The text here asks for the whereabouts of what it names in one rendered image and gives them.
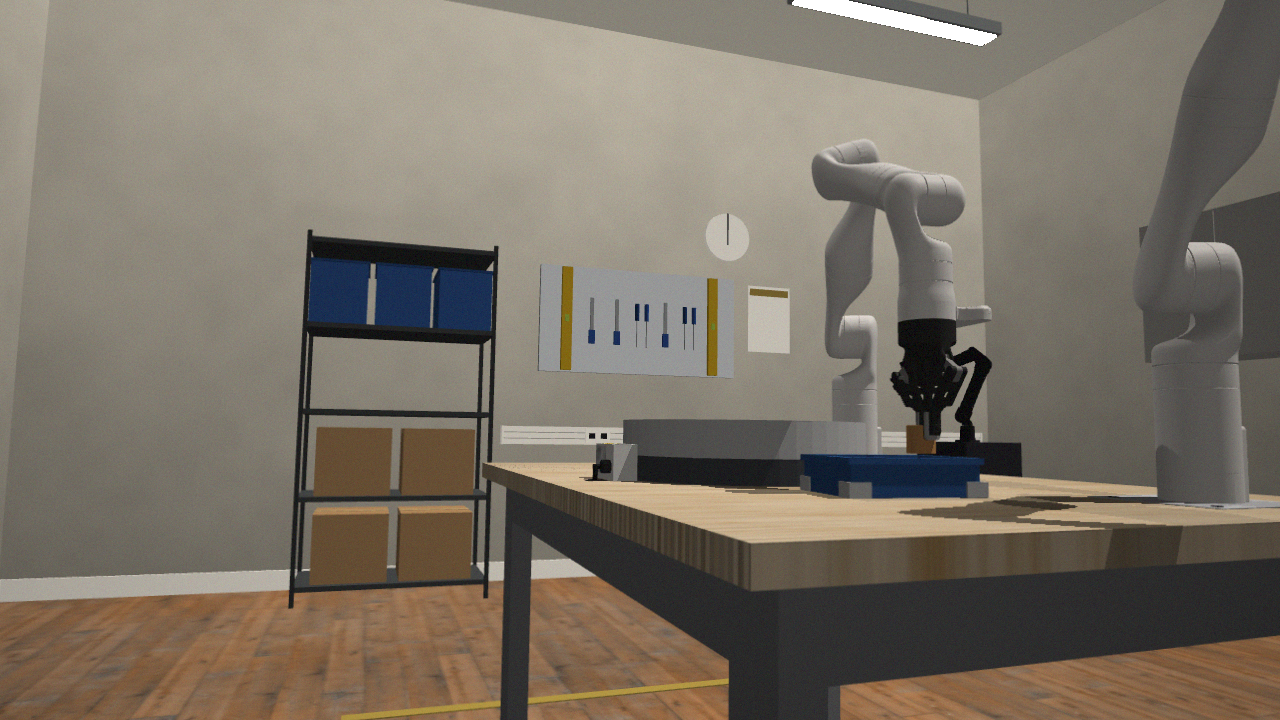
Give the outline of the blue open crate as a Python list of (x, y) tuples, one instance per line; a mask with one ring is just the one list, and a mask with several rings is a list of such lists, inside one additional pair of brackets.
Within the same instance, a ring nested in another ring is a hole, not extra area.
[(984, 457), (800, 454), (812, 491), (838, 496), (838, 480), (872, 482), (872, 498), (966, 498)]

